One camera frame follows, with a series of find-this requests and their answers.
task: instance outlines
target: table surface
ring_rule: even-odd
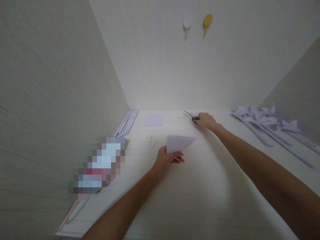
[[[261,150],[293,173],[318,195],[320,174],[274,142],[267,147],[241,122],[225,116],[226,109],[209,112],[233,134]],[[148,114],[162,114],[163,126],[144,127]],[[185,163],[173,164],[134,219],[128,239],[297,239],[277,212],[242,172],[219,139],[179,111],[139,111],[126,147],[125,164],[102,191],[81,201],[57,235],[82,237],[92,224],[152,167],[167,134],[195,136],[184,151]],[[299,154],[320,168],[320,157],[290,136]],[[147,136],[157,144],[150,148]]]

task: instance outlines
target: paper scrap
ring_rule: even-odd
[[[156,127],[162,126],[163,115],[147,115],[146,121],[144,122],[145,127]]]
[[[167,135],[167,154],[184,151],[197,140],[196,137]]]

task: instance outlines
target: yellow wall hook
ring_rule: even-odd
[[[204,19],[203,19],[203,26],[204,26],[203,38],[207,34],[208,28],[210,27],[212,20],[213,20],[212,14],[208,14],[207,16],[204,17]]]

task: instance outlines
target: right hand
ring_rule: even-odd
[[[218,125],[209,113],[199,113],[198,118],[199,120],[195,120],[195,122],[201,127],[212,128]]]

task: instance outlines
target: wall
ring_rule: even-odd
[[[140,110],[258,106],[320,35],[316,0],[89,1],[129,106]]]
[[[298,120],[305,134],[320,144],[320,37],[263,101],[272,102],[284,120]]]
[[[1,239],[50,239],[128,105],[87,0],[2,1],[0,41]]]

